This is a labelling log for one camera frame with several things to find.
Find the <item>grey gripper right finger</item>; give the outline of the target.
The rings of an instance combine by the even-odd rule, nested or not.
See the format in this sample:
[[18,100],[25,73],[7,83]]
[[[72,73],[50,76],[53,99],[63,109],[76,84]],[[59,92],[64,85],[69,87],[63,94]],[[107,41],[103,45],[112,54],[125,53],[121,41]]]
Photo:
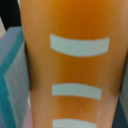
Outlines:
[[112,128],[128,128],[128,60],[125,66]]

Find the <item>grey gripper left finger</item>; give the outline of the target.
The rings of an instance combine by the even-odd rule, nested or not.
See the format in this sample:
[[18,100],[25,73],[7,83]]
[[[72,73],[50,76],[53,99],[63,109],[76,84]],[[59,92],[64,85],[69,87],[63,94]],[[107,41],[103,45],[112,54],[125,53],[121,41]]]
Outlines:
[[0,40],[0,128],[23,128],[30,83],[21,27]]

